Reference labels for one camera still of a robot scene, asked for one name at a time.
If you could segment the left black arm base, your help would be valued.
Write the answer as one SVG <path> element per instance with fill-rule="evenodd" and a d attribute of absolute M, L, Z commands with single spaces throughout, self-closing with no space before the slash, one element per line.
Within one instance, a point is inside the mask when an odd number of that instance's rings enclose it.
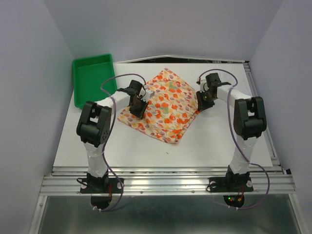
<path fill-rule="evenodd" d="M 91 195 L 91 206 L 93 210 L 99 212 L 112 211 L 123 196 L 123 178 L 120 181 L 116 178 L 109 178 L 104 182 L 96 182 L 95 185 L 88 182 L 87 178 L 79 177 L 76 181 L 80 184 L 79 192 L 83 195 Z"/>

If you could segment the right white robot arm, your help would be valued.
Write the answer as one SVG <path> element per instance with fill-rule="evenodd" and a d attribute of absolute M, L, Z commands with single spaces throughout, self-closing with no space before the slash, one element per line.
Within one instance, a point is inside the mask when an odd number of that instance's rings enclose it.
<path fill-rule="evenodd" d="M 199 77 L 196 83 L 200 90 L 196 92 L 198 111 L 212 108 L 215 100 L 226 102 L 230 133 L 235 144 L 234 156 L 228 166 L 224 184 L 229 190 L 236 190 L 242 184 L 242 178 L 249 176 L 251 156 L 257 140 L 267 128 L 264 100 L 252 97 L 236 89 L 234 84 L 222 82 L 218 73 L 207 71 L 205 78 Z"/>

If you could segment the orange floral skirt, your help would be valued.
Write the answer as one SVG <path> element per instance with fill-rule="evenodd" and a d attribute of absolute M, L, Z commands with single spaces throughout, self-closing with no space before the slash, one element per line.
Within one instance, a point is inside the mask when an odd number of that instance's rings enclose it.
<path fill-rule="evenodd" d="M 196 91 L 168 68 L 147 82 L 154 96 L 144 112 L 137 118 L 125 108 L 118 120 L 162 142 L 177 144 L 199 114 Z"/>

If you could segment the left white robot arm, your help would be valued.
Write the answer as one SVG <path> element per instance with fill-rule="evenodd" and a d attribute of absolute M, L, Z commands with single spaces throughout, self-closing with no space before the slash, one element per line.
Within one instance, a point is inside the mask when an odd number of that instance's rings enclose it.
<path fill-rule="evenodd" d="M 146 85 L 132 80 L 128 87 L 119 88 L 103 100 L 84 104 L 76 132 L 84 144 L 88 158 L 86 184 L 91 184 L 97 192 L 104 192 L 108 188 L 108 166 L 103 153 L 117 112 L 128 107 L 132 115 L 143 119 L 154 94 Z"/>

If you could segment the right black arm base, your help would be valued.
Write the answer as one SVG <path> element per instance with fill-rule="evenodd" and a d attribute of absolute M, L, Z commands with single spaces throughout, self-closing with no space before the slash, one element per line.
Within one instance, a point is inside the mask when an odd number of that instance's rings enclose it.
<path fill-rule="evenodd" d="M 211 177 L 206 191 L 210 193 L 223 193 L 224 202 L 234 208 L 242 208 L 245 202 L 245 193 L 253 192 L 253 184 L 249 177 L 229 178 L 229 177 Z"/>

